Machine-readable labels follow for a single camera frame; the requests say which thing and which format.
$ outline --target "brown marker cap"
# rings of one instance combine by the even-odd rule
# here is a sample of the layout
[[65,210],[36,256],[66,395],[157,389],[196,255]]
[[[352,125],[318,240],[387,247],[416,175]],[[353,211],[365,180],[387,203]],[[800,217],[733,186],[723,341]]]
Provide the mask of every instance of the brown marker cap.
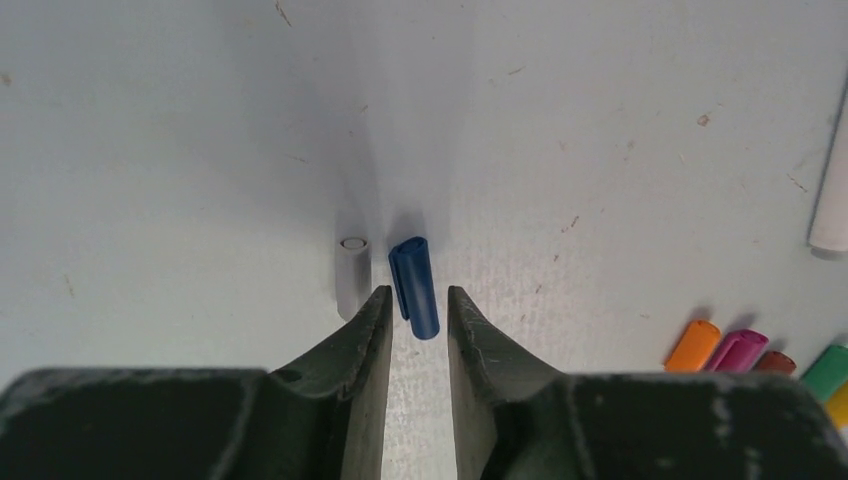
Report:
[[766,352],[760,361],[757,362],[757,365],[754,367],[754,370],[759,372],[769,371],[769,372],[783,372],[787,375],[790,375],[795,371],[795,362],[792,361],[791,358],[780,352]]

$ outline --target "pink marker cap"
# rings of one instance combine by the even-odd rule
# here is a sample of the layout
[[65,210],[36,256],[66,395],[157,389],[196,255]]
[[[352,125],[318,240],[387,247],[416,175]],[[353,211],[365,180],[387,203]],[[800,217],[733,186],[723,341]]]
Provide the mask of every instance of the pink marker cap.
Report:
[[706,372],[747,372],[768,345],[768,337],[753,330],[737,330],[724,337],[710,361]]

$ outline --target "orange marker cap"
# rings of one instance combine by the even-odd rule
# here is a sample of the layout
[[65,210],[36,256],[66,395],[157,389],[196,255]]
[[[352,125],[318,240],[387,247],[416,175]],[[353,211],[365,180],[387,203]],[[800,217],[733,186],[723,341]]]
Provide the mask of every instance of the orange marker cap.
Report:
[[666,372],[697,372],[704,367],[721,340],[721,330],[709,320],[689,322],[671,356],[665,362]]
[[827,413],[833,419],[833,423],[837,428],[842,428],[848,425],[848,382],[839,387],[825,404]]
[[795,371],[795,362],[780,352],[766,352],[754,370],[759,372],[783,372],[787,375]]

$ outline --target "green marker cap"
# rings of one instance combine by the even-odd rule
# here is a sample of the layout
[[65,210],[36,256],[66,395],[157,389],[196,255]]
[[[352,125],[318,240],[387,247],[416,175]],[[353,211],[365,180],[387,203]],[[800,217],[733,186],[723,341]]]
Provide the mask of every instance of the green marker cap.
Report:
[[801,377],[801,383],[822,403],[845,382],[848,382],[848,348],[842,345],[827,347]]

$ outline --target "yellow marker cap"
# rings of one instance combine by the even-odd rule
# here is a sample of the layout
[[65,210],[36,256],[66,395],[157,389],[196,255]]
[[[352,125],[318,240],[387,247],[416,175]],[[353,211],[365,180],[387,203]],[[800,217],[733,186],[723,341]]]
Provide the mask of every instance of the yellow marker cap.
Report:
[[848,426],[848,382],[845,382],[824,405],[837,428]]
[[721,330],[709,320],[689,322],[671,356],[665,362],[666,372],[700,371],[721,340]]

